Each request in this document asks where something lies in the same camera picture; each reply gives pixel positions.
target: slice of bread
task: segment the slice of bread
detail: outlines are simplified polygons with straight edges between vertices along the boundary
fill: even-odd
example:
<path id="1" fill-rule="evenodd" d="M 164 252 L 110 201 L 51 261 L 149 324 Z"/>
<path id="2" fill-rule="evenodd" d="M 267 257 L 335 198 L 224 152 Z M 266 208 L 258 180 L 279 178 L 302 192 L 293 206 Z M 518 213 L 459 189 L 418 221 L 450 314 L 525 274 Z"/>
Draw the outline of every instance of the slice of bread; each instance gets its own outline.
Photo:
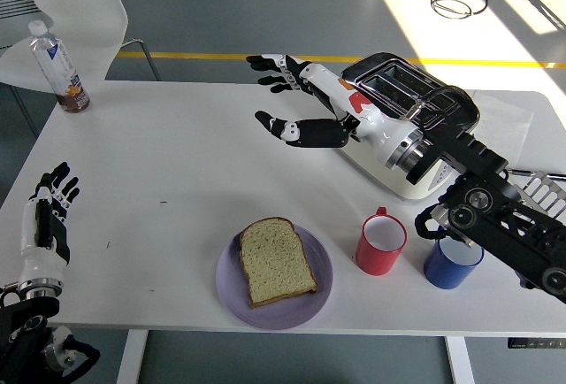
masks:
<path id="1" fill-rule="evenodd" d="M 252 309 L 317 290 L 301 238 L 289 220 L 252 223 L 241 233 L 240 246 Z"/>

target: mug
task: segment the mug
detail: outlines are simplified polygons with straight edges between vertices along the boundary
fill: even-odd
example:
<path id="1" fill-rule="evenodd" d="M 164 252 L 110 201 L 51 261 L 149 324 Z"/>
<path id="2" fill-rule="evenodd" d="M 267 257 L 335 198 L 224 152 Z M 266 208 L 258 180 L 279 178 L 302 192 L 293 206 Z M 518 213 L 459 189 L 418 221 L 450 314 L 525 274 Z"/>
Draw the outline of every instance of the mug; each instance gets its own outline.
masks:
<path id="1" fill-rule="evenodd" d="M 383 275 L 393 267 L 407 242 L 407 229 L 397 218 L 379 207 L 365 220 L 357 244 L 356 262 L 370 275 Z"/>
<path id="2" fill-rule="evenodd" d="M 424 276 L 443 289 L 458 287 L 484 258 L 484 249 L 471 247 L 450 237 L 436 240 L 424 262 Z"/>

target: plate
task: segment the plate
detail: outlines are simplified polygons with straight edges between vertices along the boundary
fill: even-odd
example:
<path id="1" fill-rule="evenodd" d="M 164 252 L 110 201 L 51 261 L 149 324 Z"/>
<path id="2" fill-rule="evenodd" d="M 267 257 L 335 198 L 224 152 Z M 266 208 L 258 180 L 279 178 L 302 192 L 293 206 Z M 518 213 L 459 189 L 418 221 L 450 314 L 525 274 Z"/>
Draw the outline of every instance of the plate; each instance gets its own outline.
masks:
<path id="1" fill-rule="evenodd" d="M 216 289 L 224 306 L 239 320 L 255 328 L 282 330 L 311 320 L 323 308 L 333 284 L 333 268 L 323 245 L 306 229 L 294 225 L 317 279 L 316 293 L 286 298 L 252 309 L 248 280 L 240 263 L 240 234 L 226 246 L 216 269 Z"/>

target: plastic bottle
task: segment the plastic bottle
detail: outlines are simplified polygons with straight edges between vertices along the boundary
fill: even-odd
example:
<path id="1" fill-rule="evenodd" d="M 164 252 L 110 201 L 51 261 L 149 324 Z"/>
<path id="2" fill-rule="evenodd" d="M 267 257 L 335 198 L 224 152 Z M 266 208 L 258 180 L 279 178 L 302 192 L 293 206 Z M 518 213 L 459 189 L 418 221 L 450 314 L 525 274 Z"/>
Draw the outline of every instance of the plastic bottle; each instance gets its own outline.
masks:
<path id="1" fill-rule="evenodd" d="M 43 21 L 32 21 L 28 27 L 34 37 L 29 46 L 53 88 L 59 105 L 68 112 L 83 111 L 90 104 L 90 98 L 80 83 L 65 46 L 48 31 Z"/>

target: bread crust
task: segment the bread crust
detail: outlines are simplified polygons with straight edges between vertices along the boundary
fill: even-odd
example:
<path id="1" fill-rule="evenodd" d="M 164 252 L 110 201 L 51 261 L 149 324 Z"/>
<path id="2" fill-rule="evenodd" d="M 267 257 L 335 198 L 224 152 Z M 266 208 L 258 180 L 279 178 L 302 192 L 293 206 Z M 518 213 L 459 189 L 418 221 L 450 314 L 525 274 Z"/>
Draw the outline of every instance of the bread crust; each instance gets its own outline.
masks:
<path id="1" fill-rule="evenodd" d="M 261 224 L 262 222 L 265 222 L 265 221 L 268 221 L 268 220 L 280 220 L 280 221 L 284 221 L 284 222 L 287 222 L 287 223 L 291 226 L 291 229 L 293 229 L 294 234 L 296 235 L 296 237 L 298 238 L 298 240 L 301 242 L 302 256 L 303 256 L 303 258 L 304 258 L 304 261 L 305 261 L 306 265 L 308 266 L 308 269 L 309 269 L 309 272 L 310 272 L 310 277 L 312 278 L 312 280 L 313 280 L 313 282 L 314 282 L 314 286 L 311 286 L 310 288 L 306 288 L 306 289 L 303 289 L 303 290 L 294 291 L 294 292 L 291 292 L 291 293 L 286 293 L 286 294 L 283 294 L 283 295 L 280 295 L 280 296 L 275 296 L 275 297 L 272 297 L 272 298 L 269 298 L 269 299 L 266 299 L 266 300 L 262 300 L 262 301 L 259 301 L 259 302 L 254 302 L 254 300 L 253 300 L 253 298 L 252 298 L 252 295 L 251 295 L 251 288 L 250 288 L 250 286 L 249 286 L 249 281 L 251 280 L 251 277 L 250 277 L 249 271 L 248 271 L 247 268 L 246 268 L 246 264 L 245 264 L 245 262 L 244 262 L 244 258 L 243 258 L 243 255 L 242 255 L 242 251 L 240 251 L 241 267 L 242 267 L 244 273 L 246 274 L 246 279 L 248 280 L 249 307 L 251 307 L 252 309 L 255 309 L 255 308 L 261 307 L 261 306 L 265 306 L 265 305 L 267 305 L 267 304 L 276 303 L 276 302 L 278 302 L 279 300 L 284 300 L 284 299 L 286 299 L 286 298 L 297 297 L 297 296 L 303 295 L 303 294 L 305 294 L 305 293 L 314 293 L 314 292 L 316 292 L 316 291 L 318 290 L 317 278 L 315 277 L 315 274 L 312 272 L 312 269 L 310 268 L 309 261 L 308 261 L 308 258 L 307 258 L 307 253 L 306 253 L 306 251 L 305 251 L 305 249 L 304 249 L 304 244 L 302 243 L 301 236 L 296 232 L 296 230 L 295 230 L 295 228 L 294 228 L 293 222 L 291 222 L 289 219 L 285 219 L 285 218 L 281 218 L 281 217 L 275 216 L 275 217 L 271 217 L 271 218 L 260 219 L 260 220 L 258 220 L 258 221 L 256 221 L 256 222 L 254 222 L 254 223 L 248 225 L 243 231 L 241 231 L 241 234 L 240 234 L 240 247 L 242 248 L 242 243 L 243 243 L 243 241 L 244 241 L 246 232 L 247 232 L 250 228 L 256 227 L 257 225 Z"/>

